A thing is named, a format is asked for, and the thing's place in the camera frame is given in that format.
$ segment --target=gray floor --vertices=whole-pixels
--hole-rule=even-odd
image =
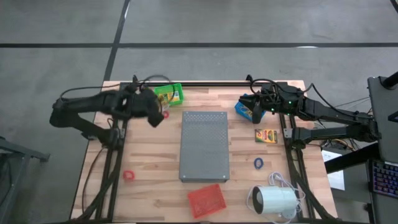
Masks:
[[[3,0],[0,43],[112,42],[123,2]],[[398,42],[397,20],[388,0],[132,0],[121,42]],[[51,127],[51,105],[63,90],[100,85],[110,51],[0,48],[0,135],[51,153],[47,164],[31,163],[13,223],[68,219],[87,142],[78,131]],[[337,105],[367,96],[366,78],[396,72],[397,57],[398,48],[119,49],[111,80],[251,74],[314,82]],[[335,200],[342,219],[367,219],[361,203]]]

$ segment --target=gray metal box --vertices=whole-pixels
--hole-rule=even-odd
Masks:
[[[186,111],[182,115],[180,180],[229,180],[227,112]]]

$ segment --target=wooden tabletop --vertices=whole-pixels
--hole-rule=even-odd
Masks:
[[[303,81],[286,81],[289,85],[305,89]],[[104,86],[118,82],[104,82]],[[131,119],[124,145],[121,177],[124,170],[133,170],[135,180],[119,180],[114,222],[269,222],[284,221],[277,215],[256,215],[246,207],[249,189],[256,184],[268,185],[271,172],[280,172],[289,180],[285,147],[279,116],[266,112],[260,124],[252,124],[235,112],[239,96],[250,94],[248,87],[184,87],[184,102],[170,109],[170,117],[153,128],[146,119]],[[180,141],[183,111],[226,111],[228,113],[230,179],[220,184],[226,209],[195,220],[192,217],[187,194],[209,184],[183,184],[178,179]],[[108,128],[106,116],[97,113],[95,123]],[[313,128],[313,123],[296,119],[297,126]],[[254,129],[276,129],[277,144],[254,141]],[[72,217],[81,214],[81,193],[88,169],[101,149],[98,141],[88,145],[80,183],[73,206]],[[100,189],[106,150],[102,152],[88,181],[85,206]],[[264,166],[254,168],[255,158],[261,157]],[[326,208],[337,217],[321,151],[317,146],[303,150],[310,189]],[[109,198],[106,197],[104,210]]]

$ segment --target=red basket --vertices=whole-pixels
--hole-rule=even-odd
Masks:
[[[188,194],[194,218],[201,218],[226,208],[220,186],[213,184]]]

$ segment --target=blue box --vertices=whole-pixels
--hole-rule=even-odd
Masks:
[[[244,116],[246,119],[252,121],[252,111],[249,110],[249,108],[245,107],[241,102],[238,101],[238,103],[235,105],[235,110],[238,114]],[[261,114],[261,118],[264,116],[266,111],[263,111]]]

